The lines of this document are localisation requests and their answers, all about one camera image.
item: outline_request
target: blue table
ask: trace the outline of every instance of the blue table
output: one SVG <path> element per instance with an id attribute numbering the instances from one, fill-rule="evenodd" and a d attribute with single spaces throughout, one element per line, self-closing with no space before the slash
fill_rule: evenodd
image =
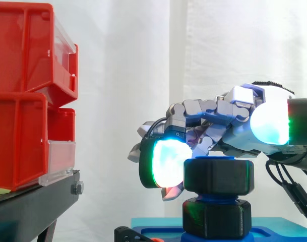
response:
<path id="1" fill-rule="evenodd" d="M 307 242 L 307 228 L 284 218 L 253 218 L 252 233 L 240 242 Z M 146 237 L 162 238 L 165 242 L 215 241 L 182 236 L 182 218 L 133 218 L 132 228 Z"/>

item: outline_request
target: bolt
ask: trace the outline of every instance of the bolt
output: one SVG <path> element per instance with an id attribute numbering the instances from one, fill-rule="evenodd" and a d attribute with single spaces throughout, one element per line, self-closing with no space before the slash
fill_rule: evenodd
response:
<path id="1" fill-rule="evenodd" d="M 81 195 L 84 191 L 84 183 L 82 181 L 77 181 L 74 187 L 74 194 Z"/>

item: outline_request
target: green glowing sensor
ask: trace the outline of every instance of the green glowing sensor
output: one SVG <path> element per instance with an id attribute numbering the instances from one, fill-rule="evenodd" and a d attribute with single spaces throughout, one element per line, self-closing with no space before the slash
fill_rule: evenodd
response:
<path id="1" fill-rule="evenodd" d="M 183 163 L 191 159 L 188 144 L 176 139 L 150 138 L 140 147 L 139 175 L 146 188 L 170 188 L 183 181 Z"/>
<path id="2" fill-rule="evenodd" d="M 270 145 L 289 142 L 289 113 L 287 101 L 265 102 L 252 113 L 250 120 L 254 136 Z"/>

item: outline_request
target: red storage bin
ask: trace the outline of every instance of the red storage bin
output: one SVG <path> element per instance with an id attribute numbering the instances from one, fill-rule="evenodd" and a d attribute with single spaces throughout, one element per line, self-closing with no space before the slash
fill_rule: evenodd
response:
<path id="1" fill-rule="evenodd" d="M 60 107 L 77 99 L 78 47 L 50 4 L 0 2 L 0 92 L 40 92 Z"/>
<path id="2" fill-rule="evenodd" d="M 0 94 L 0 188 L 46 186 L 71 175 L 74 136 L 73 109 L 48 108 L 41 93 Z"/>

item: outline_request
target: white backdrop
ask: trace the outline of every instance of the white backdrop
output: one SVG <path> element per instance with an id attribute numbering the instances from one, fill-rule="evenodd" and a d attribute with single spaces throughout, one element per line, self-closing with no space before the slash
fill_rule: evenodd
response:
<path id="1" fill-rule="evenodd" d="M 127 161 L 140 141 L 138 126 L 164 116 L 170 102 L 268 80 L 307 97 L 307 0 L 48 2 L 79 45 L 79 99 L 69 107 L 77 114 L 76 168 L 85 183 L 79 201 L 59 218 L 54 242 L 111 242 L 113 230 L 132 217 L 181 216 L 182 201 L 193 194 L 163 203 Z M 265 161 L 255 160 L 253 215 L 307 226 L 268 177 Z M 291 172 L 307 190 L 300 171 Z"/>

